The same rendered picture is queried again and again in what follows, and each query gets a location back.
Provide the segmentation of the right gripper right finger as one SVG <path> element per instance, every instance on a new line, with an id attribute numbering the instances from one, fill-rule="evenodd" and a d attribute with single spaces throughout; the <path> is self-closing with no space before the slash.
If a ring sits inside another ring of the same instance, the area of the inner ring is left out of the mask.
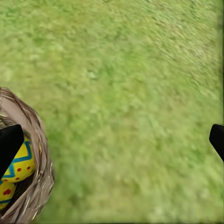
<path id="1" fill-rule="evenodd" d="M 224 126 L 214 124 L 210 132 L 209 140 L 224 162 Z"/>

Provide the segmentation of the easter egg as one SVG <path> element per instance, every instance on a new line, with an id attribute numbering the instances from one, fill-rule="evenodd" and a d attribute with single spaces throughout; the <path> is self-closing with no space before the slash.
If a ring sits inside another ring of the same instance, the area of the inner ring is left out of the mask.
<path id="1" fill-rule="evenodd" d="M 4 182 L 19 182 L 28 178 L 36 170 L 30 139 L 24 137 L 24 143 L 2 177 Z"/>
<path id="2" fill-rule="evenodd" d="M 9 204 L 12 199 L 17 182 L 4 182 L 0 180 L 0 212 Z"/>

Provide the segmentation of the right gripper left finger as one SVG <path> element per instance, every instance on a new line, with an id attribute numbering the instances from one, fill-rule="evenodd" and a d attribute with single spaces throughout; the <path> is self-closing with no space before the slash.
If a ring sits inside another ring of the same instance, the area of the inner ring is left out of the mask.
<path id="1" fill-rule="evenodd" d="M 0 129 L 0 180 L 24 143 L 20 124 Z"/>

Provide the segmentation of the wicker basket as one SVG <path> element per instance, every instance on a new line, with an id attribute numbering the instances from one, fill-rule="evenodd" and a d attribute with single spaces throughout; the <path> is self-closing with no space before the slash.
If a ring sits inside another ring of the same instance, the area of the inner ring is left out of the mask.
<path id="1" fill-rule="evenodd" d="M 0 87 L 0 129 L 20 124 L 23 138 L 30 139 L 36 170 L 28 178 L 17 182 L 21 194 L 13 195 L 0 212 L 0 224 L 29 224 L 48 202 L 55 182 L 45 124 L 38 112 L 18 98 L 8 87 Z M 18 190 L 17 189 L 17 190 Z M 15 192 L 17 192 L 15 190 Z"/>

